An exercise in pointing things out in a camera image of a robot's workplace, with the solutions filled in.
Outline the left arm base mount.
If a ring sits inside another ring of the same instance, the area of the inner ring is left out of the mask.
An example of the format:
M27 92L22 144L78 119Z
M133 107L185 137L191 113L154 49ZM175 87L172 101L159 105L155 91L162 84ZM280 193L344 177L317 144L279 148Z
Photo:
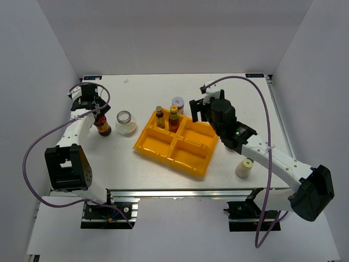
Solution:
M137 198L117 198L114 205L118 210L99 205L84 204L80 228L102 230L131 229L131 226L122 214L134 226L137 219L139 201L140 199Z

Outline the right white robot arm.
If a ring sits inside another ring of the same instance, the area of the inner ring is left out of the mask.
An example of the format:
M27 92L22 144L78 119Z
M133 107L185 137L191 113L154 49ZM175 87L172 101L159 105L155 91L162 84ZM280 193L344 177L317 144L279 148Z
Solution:
M245 201L250 216L257 218L266 210L282 210L313 222L334 198L328 168L323 165L314 168L269 147L254 129L237 121L234 107L224 96L191 100L189 105L194 122L199 119L209 122L227 148L271 168L272 173L289 186L288 189L269 192L254 189ZM265 195L269 196L267 205Z

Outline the round clear glass jar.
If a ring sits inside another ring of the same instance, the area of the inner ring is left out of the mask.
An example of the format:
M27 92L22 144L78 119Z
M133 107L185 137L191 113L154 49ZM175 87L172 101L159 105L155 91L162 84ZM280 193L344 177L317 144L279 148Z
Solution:
M116 128L123 134L130 134L135 131L137 122L135 117L126 110L120 111L116 115Z

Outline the yellow-capped white spice shaker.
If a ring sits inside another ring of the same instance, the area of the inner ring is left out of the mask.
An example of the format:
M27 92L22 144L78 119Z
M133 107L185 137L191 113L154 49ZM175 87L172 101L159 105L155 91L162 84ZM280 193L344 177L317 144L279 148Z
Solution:
M247 178L254 166L254 160L244 158L235 168L235 174L240 178Z

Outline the red sauce bottle yellow cap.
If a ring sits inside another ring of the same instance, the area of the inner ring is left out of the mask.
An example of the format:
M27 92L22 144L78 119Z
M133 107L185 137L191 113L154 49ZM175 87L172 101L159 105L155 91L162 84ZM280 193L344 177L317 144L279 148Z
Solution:
M178 128L179 128L178 107L175 105L172 105L170 107L170 114L169 114L169 131L176 133Z

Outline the small brown yellow-label bottle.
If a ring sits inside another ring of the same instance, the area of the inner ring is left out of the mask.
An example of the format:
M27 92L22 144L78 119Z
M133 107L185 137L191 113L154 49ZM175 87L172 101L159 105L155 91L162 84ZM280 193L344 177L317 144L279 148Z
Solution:
M165 118L163 108L161 106L156 107L156 124L159 128L165 128Z

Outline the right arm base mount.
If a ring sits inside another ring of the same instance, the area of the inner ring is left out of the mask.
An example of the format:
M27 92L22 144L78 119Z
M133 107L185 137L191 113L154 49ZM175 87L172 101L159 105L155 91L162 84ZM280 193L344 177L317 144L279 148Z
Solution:
M253 202L262 188L254 189L244 201L229 201L224 212L228 215L230 232L255 232L261 208Z

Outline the white-lidded dark sauce jar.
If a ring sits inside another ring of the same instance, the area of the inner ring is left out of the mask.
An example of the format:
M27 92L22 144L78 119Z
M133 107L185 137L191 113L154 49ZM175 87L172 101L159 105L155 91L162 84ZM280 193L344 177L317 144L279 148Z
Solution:
M182 115L184 113L185 102L184 102L184 99L182 97L174 97L172 99L172 105L177 106L178 113L180 115Z

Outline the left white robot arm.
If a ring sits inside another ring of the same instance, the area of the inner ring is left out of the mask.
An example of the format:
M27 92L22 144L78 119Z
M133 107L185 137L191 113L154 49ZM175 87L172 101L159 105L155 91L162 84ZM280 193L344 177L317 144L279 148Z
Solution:
M69 123L56 146L46 149L44 156L54 190L72 192L97 202L97 212L109 218L115 212L115 204L108 200L108 190L93 180L92 168L82 147L93 126L101 136L109 136L112 131L105 116L111 107L99 95L100 87L85 82L68 91L73 100Z

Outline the red-capped chili sauce jar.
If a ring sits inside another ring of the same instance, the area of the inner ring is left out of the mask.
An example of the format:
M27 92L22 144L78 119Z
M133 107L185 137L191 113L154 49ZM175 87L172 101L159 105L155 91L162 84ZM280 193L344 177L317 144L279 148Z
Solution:
M94 126L101 136L109 136L111 134L111 127L107 122L106 116L102 116L99 120L95 121Z

